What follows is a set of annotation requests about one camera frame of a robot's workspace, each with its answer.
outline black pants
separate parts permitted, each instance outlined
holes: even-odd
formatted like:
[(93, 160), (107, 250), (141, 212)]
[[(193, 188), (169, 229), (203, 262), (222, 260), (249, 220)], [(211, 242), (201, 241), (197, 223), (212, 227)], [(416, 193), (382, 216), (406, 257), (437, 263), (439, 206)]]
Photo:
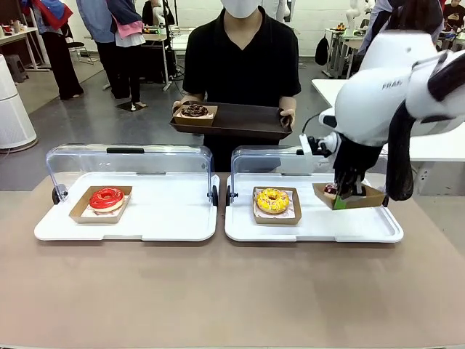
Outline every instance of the black pants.
[(121, 62), (115, 42), (95, 42), (99, 50), (100, 62), (110, 82), (111, 92), (115, 98), (128, 98), (129, 82), (121, 79)]
[[(205, 145), (213, 154), (215, 172), (231, 172), (231, 158), (234, 150), (242, 145), (263, 146), (279, 145), (277, 140), (261, 140), (247, 137), (224, 137), (206, 135), (203, 139)], [(242, 172), (266, 173), (280, 166), (279, 159), (256, 159), (243, 160), (238, 164)]]
[(131, 102), (140, 102), (140, 66), (142, 63), (142, 47), (118, 47), (121, 58), (121, 81), (128, 84), (131, 89)]
[(84, 93), (74, 72), (70, 51), (65, 37), (57, 33), (43, 33), (46, 53), (49, 55), (53, 75), (58, 85), (60, 98), (69, 100), (74, 95)]

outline person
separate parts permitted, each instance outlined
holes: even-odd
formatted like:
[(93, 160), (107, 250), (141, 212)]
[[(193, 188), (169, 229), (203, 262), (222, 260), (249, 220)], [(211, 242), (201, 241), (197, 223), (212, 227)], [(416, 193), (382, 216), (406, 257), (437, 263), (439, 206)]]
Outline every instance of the person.
[(113, 16), (115, 42), (121, 62), (121, 80), (123, 84), (129, 82), (131, 103), (141, 108), (147, 107), (140, 100), (140, 66), (143, 61), (142, 18), (136, 12), (132, 0), (107, 0), (108, 9)]
[(373, 39), (385, 30), (417, 30), (431, 34), (435, 43), (444, 28), (439, 0), (376, 0), (354, 66), (361, 63)]
[(113, 19), (106, 0), (77, 0), (84, 25), (97, 45), (100, 62), (116, 99), (129, 97), (129, 82), (121, 80), (115, 34), (111, 32)]
[[(50, 4), (61, 6), (59, 0), (49, 0)], [(70, 51), (61, 28), (54, 29), (42, 16), (41, 10), (34, 2), (28, 3), (36, 17), (37, 28), (44, 40), (46, 53), (50, 59), (53, 76), (58, 85), (61, 100), (77, 98), (84, 93), (74, 71)]]
[(464, 26), (465, 7), (461, 6), (460, 2), (461, 0), (452, 0), (450, 4), (445, 5), (444, 19), (451, 28)]
[[(219, 17), (189, 37), (183, 88), (176, 101), (260, 105), (283, 109), (283, 122), (294, 125), (299, 82), (299, 45), (287, 25), (273, 20), (260, 0), (222, 0)], [(241, 145), (278, 145), (250, 137), (205, 135), (203, 144), (214, 156), (215, 170), (230, 172), (231, 155)]]
[(162, 4), (164, 4), (164, 7), (166, 9), (166, 19), (168, 25), (175, 24), (173, 14), (169, 8), (167, 1), (164, 1), (162, 3), (162, 0), (148, 0), (145, 2), (144, 8), (142, 10), (142, 21), (144, 25), (160, 25), (160, 23), (158, 22), (157, 9), (161, 9), (159, 13), (161, 14), (161, 16), (164, 16), (163, 8), (161, 6)]

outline beige table surface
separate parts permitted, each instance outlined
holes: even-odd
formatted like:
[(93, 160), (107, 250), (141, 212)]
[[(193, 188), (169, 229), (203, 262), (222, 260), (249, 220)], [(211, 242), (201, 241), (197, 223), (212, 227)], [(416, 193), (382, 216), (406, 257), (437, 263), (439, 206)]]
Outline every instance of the beige table surface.
[(224, 200), (204, 244), (43, 243), (33, 229), (51, 189), (0, 222), (0, 346), (465, 343), (465, 262), (411, 200), (391, 205), (395, 246), (236, 244)]

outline black serving tray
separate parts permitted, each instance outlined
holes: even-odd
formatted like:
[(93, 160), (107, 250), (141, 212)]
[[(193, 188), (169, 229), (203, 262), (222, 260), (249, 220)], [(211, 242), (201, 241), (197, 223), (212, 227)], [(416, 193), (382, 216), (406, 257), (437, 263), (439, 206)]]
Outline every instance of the black serving tray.
[(281, 124), (282, 110), (279, 108), (226, 103), (198, 104), (218, 106), (218, 112), (210, 127), (176, 124), (174, 119), (171, 119), (169, 124), (182, 133), (266, 140), (283, 140), (292, 133), (291, 127), (283, 127)]

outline chocolate donut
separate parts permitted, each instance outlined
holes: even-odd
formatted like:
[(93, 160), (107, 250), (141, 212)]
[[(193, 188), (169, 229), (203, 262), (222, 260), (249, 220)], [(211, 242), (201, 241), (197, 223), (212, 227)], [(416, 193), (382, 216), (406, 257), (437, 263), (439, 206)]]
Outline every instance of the chocolate donut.
[(209, 110), (200, 104), (191, 104), (186, 108), (182, 109), (183, 116), (189, 116), (191, 118), (200, 118), (209, 114)]
[(324, 195), (334, 200), (337, 196), (337, 186), (335, 184), (327, 184), (325, 186)]

